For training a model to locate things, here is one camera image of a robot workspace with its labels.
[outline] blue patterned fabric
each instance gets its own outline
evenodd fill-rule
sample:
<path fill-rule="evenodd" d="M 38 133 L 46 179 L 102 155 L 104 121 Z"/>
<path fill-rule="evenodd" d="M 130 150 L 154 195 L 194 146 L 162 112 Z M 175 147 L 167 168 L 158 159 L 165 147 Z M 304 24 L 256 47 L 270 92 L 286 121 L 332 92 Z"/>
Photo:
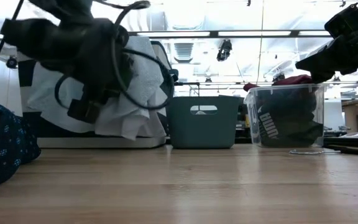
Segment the blue patterned fabric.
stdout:
<path fill-rule="evenodd" d="M 30 126 L 0 105 L 0 184 L 9 180 L 20 165 L 41 153 Z"/>

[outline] table surface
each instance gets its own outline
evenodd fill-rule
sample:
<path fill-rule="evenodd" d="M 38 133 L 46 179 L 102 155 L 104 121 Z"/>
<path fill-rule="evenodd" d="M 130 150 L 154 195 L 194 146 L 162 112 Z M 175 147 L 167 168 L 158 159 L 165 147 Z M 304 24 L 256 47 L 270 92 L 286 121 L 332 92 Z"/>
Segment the table surface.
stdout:
<path fill-rule="evenodd" d="M 358 223 L 358 156 L 49 149 L 0 185 L 0 223 Z"/>

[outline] white cloth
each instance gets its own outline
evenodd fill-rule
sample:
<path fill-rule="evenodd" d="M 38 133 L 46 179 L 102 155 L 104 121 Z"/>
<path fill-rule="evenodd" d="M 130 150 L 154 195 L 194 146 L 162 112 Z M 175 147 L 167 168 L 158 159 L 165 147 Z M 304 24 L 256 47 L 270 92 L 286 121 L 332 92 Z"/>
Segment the white cloth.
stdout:
<path fill-rule="evenodd" d="M 127 49 L 133 49 L 155 57 L 148 37 L 130 37 Z M 128 87 L 128 94 L 142 104 L 161 104 L 167 97 L 160 89 L 163 82 L 160 67 L 155 62 L 137 55 L 130 55 L 134 60 L 133 78 Z M 41 111 L 41 117 L 75 133 L 94 131 L 104 136 L 122 136 L 135 140 L 136 136 L 163 137 L 165 131 L 156 111 L 147 111 L 133 105 L 124 95 L 110 98 L 101 109 L 95 124 L 88 124 L 73 119 L 67 115 L 67 109 L 62 108 L 55 100 L 54 88 L 62 76 L 43 68 L 39 63 L 34 68 L 32 90 L 27 106 Z M 63 82 L 60 89 L 60 99 L 64 105 L 70 105 L 72 99 L 79 100 L 83 84 L 69 78 Z"/>

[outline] bin handle cutout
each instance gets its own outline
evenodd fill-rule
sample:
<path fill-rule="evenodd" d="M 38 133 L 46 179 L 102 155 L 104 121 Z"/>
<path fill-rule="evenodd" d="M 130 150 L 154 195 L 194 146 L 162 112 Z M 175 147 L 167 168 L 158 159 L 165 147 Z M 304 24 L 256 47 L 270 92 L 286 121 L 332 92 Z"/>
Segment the bin handle cutout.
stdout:
<path fill-rule="evenodd" d="M 190 108 L 193 115 L 212 115 L 218 113 L 218 108 L 214 105 L 194 105 Z"/>

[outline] puma logo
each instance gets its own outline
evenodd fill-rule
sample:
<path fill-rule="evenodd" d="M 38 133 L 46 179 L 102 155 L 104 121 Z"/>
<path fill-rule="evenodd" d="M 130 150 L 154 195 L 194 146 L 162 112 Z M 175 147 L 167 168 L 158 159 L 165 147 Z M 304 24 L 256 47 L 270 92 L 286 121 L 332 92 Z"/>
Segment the puma logo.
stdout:
<path fill-rule="evenodd" d="M 266 133 L 269 138 L 277 139 L 278 131 L 276 125 L 274 125 L 273 119 L 270 116 L 270 113 L 265 113 L 259 116 L 262 121 L 262 125 L 264 126 Z"/>

